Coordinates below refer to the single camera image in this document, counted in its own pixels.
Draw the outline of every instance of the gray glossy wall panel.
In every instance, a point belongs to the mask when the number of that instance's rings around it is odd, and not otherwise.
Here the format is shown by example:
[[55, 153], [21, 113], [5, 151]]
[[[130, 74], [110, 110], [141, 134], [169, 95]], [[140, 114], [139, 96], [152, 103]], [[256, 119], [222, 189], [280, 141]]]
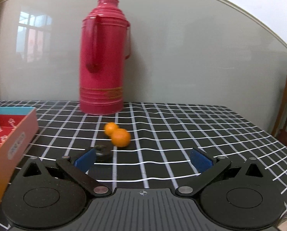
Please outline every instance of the gray glossy wall panel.
[[[97, 0], [0, 4], [0, 99], [78, 100], [81, 20]], [[285, 84], [287, 49], [216, 0], [120, 0], [132, 24], [127, 101], [226, 105], [269, 129]], [[20, 12], [52, 18], [49, 51], [16, 54]]]

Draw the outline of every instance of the thermos carrying handle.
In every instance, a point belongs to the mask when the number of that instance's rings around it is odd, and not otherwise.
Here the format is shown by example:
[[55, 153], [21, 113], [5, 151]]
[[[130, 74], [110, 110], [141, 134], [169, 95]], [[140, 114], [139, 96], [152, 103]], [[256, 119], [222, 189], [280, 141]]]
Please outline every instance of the thermos carrying handle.
[[97, 69], [96, 63], [96, 51], [97, 51], [97, 28], [95, 29], [96, 24], [99, 22], [99, 16], [96, 15], [95, 17], [90, 17], [88, 23], [91, 25], [87, 25], [88, 31], [87, 33], [87, 60], [86, 66], [90, 72], [95, 72]]
[[128, 59], [131, 56], [131, 52], [132, 52], [132, 49], [131, 49], [131, 24], [130, 23], [128, 24], [127, 34], [128, 34], [128, 55], [125, 57], [125, 59]]

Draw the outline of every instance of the small orange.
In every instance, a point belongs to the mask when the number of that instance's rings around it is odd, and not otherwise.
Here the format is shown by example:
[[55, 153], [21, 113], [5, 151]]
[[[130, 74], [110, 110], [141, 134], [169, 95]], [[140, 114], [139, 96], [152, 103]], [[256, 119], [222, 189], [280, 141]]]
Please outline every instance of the small orange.
[[116, 129], [110, 136], [112, 144], [117, 147], [126, 147], [131, 142], [131, 134], [124, 128]]
[[110, 122], [104, 126], [104, 131], [107, 136], [111, 136], [112, 133], [118, 128], [119, 126], [116, 123]]

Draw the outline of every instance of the thermos neck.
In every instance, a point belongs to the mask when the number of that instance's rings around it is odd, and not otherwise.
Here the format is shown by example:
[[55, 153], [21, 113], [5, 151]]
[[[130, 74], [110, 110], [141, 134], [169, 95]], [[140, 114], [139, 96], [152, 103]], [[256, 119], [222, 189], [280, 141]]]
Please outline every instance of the thermos neck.
[[98, 0], [98, 7], [118, 8], [119, 0]]

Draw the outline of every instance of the box label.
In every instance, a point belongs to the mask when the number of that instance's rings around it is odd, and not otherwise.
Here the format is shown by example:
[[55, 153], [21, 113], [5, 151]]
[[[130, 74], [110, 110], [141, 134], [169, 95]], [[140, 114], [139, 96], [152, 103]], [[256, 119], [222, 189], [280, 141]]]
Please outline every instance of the box label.
[[10, 148], [10, 150], [8, 151], [8, 159], [12, 160], [14, 155], [16, 154], [18, 148], [21, 146], [21, 144], [23, 143], [24, 139], [26, 137], [25, 132], [22, 132], [21, 135], [17, 138], [17, 140], [15, 141], [15, 143], [12, 145], [12, 147]]

